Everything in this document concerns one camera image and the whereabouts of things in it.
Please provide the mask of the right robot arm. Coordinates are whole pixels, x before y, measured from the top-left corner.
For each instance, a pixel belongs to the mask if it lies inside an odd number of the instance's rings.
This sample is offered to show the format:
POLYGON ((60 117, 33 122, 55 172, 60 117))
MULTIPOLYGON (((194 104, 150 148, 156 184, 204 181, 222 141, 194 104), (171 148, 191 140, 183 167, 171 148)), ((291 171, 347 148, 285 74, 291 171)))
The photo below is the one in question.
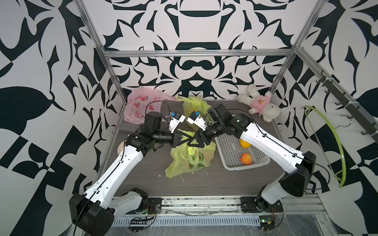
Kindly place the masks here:
POLYGON ((231 114, 222 104, 208 109, 212 124, 207 125, 200 112, 192 112, 187 121, 199 127, 188 141, 188 146, 203 148, 223 134, 241 139, 266 154, 283 169, 284 173, 258 195, 242 206, 243 212, 282 212, 281 199, 302 197, 313 176, 316 156, 291 148, 262 129, 253 118, 243 113, 231 114))

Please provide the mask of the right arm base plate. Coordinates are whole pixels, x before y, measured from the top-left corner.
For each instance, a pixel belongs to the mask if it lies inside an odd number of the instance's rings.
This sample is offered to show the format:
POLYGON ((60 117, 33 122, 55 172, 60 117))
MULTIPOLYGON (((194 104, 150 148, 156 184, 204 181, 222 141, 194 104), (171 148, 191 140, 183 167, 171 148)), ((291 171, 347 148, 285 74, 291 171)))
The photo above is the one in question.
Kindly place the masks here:
POLYGON ((241 210, 244 213, 280 213, 283 212, 283 205, 280 200, 274 204, 269 204, 261 196, 241 197, 241 210))

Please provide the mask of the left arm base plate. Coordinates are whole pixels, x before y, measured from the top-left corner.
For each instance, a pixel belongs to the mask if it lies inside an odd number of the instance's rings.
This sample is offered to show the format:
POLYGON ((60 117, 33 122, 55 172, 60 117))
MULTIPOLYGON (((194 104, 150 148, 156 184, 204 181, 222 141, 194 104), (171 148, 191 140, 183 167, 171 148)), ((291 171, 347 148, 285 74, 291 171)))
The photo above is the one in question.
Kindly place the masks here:
POLYGON ((162 198, 160 197, 148 197, 147 199, 147 213, 157 214, 161 212, 162 198))

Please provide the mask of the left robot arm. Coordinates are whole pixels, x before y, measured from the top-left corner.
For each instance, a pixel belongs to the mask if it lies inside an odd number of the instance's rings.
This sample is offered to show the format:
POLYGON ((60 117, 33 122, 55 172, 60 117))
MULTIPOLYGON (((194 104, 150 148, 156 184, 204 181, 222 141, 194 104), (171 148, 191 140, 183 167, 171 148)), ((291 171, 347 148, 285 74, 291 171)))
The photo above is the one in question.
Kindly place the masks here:
POLYGON ((159 112, 149 112, 144 124, 123 142, 123 149, 104 174, 84 194, 75 193, 71 197, 69 208, 75 228, 89 236, 104 236, 115 219, 132 211, 147 211, 148 194, 138 188, 121 197, 114 196, 132 169, 150 150, 156 150, 155 144, 175 148, 189 140, 189 135, 176 130, 186 120, 184 115, 171 113, 165 131, 160 128, 163 117, 159 112))

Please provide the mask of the pink plastic bag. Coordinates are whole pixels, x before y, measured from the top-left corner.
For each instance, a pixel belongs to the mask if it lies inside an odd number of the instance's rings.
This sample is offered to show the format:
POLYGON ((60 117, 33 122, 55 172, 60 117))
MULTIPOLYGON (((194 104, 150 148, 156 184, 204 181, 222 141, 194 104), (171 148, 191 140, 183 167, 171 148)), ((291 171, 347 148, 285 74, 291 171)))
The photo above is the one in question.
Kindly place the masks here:
POLYGON ((128 95, 124 113, 124 121, 130 124, 140 125, 144 123, 148 112, 160 112, 162 101, 177 101, 173 96, 159 90, 148 87, 139 87, 128 95))

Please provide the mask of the orange peach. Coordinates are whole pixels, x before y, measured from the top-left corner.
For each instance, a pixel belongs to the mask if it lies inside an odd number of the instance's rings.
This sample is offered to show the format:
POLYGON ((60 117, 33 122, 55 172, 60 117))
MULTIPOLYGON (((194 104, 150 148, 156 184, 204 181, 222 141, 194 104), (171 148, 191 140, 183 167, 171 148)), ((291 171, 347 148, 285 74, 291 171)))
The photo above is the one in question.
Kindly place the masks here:
POLYGON ((243 165, 251 165, 253 163, 252 156, 248 153, 244 153, 241 155, 240 162, 243 165))

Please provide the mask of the white plastic basket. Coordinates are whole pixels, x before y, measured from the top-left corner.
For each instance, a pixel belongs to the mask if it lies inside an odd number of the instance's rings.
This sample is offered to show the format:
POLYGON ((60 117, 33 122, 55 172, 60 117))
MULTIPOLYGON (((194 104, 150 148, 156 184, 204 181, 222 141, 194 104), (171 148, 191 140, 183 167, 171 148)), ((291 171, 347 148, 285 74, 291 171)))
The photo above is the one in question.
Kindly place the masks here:
POLYGON ((220 154, 223 166, 229 171, 242 171, 252 168, 258 168, 270 163, 270 158, 255 146, 243 148, 240 140, 234 136, 223 134, 215 138, 215 142, 220 154), (241 162, 243 154, 249 154, 252 163, 249 165, 241 162))

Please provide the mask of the green plastic bag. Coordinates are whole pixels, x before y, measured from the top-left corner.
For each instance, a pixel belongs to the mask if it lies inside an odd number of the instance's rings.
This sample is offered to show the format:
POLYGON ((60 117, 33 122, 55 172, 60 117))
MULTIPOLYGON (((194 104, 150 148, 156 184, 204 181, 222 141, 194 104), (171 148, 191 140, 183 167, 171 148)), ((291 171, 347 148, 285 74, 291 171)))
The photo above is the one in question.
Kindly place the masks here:
POLYGON ((183 103, 183 110, 184 115, 188 118, 192 112, 199 111, 202 115, 207 113, 207 110, 211 108, 206 101, 203 100, 202 97, 190 96, 190 97, 183 97, 183 96, 176 96, 178 101, 182 101, 183 103))
POLYGON ((173 161, 165 169, 166 177, 173 178, 184 173, 193 173, 204 167, 209 167, 215 156, 215 150, 216 144, 214 142, 211 142, 210 145, 204 148, 189 147, 187 143, 172 148, 170 155, 173 161))

